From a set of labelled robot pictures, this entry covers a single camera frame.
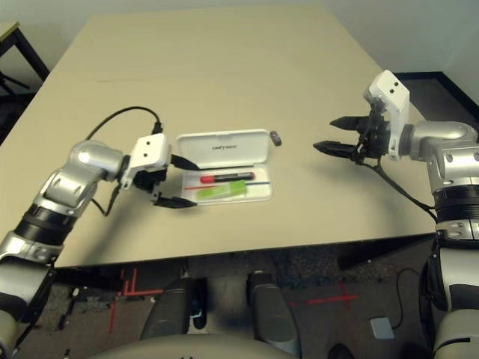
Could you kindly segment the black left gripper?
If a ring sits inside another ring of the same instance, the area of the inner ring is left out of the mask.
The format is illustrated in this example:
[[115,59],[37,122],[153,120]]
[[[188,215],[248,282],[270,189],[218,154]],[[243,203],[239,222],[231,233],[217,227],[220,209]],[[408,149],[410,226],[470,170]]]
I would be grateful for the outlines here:
[[[198,171],[199,167],[181,156],[171,154],[171,165],[185,171]],[[159,171],[139,171],[134,179],[133,185],[150,195],[150,199],[155,206],[169,209],[184,209],[197,206],[196,202],[181,197],[161,197],[159,190],[160,184],[166,179],[167,170]]]

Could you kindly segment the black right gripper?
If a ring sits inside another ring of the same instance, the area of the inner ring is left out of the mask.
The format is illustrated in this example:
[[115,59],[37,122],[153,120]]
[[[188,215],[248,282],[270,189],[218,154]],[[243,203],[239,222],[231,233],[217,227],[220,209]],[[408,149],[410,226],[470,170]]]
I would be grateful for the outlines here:
[[365,159],[381,159],[388,153],[391,136],[390,123],[385,120],[382,109],[372,107],[367,116],[343,116],[330,122],[330,125],[342,130],[357,131],[359,140],[356,145],[342,144],[338,141],[321,141],[313,144],[315,150],[338,158],[351,159],[355,163],[364,163]]

